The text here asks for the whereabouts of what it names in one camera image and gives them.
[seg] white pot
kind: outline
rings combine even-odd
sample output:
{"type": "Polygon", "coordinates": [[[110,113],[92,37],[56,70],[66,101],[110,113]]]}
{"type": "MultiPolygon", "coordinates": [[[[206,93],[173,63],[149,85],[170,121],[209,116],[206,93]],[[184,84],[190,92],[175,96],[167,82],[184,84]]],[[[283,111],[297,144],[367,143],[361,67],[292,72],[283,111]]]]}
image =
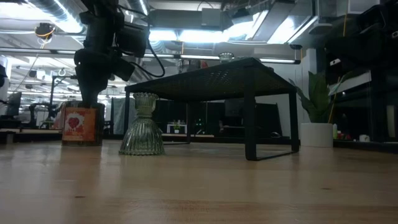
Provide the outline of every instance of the white pot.
{"type": "Polygon", "coordinates": [[[300,127],[301,146],[333,147],[333,125],[328,123],[303,123],[300,127]]]}

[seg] glass vase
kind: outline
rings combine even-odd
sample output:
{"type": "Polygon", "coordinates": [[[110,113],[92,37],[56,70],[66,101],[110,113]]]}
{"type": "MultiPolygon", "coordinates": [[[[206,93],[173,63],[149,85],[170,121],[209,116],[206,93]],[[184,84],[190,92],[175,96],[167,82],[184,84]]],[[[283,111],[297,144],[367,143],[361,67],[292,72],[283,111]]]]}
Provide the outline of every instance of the glass vase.
{"type": "Polygon", "coordinates": [[[152,93],[135,93],[137,118],[124,136],[119,153],[124,155],[164,154],[162,133],[151,119],[158,96],[152,93]]]}

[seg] white wall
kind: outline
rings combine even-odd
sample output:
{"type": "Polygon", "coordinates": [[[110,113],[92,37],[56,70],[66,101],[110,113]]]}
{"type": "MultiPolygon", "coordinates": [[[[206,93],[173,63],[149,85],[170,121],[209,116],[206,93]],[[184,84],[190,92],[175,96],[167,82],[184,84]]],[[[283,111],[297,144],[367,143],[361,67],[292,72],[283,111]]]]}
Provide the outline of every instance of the white wall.
{"type": "MultiPolygon", "coordinates": [[[[308,49],[307,55],[303,58],[300,65],[285,65],[285,64],[271,64],[264,63],[268,67],[272,67],[276,74],[289,81],[293,80],[299,86],[304,94],[308,95],[308,71],[316,73],[317,59],[315,49],[308,49]]],[[[282,135],[290,137],[290,114],[289,114],[289,96],[273,95],[273,96],[258,96],[257,103],[271,103],[278,104],[280,125],[282,126],[282,135]]],[[[297,116],[300,133],[300,123],[310,122],[307,112],[302,108],[301,101],[297,96],[297,116]]]]}

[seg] wooden tabletop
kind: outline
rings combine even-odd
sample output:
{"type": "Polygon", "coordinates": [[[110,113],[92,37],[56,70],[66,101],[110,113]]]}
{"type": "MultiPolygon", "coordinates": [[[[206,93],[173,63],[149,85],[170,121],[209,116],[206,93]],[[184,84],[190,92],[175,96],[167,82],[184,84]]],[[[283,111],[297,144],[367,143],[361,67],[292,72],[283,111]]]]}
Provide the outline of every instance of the wooden tabletop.
{"type": "Polygon", "coordinates": [[[141,157],[120,156],[120,144],[0,146],[1,223],[398,222],[397,155],[304,147],[250,162],[240,144],[141,157]]]}

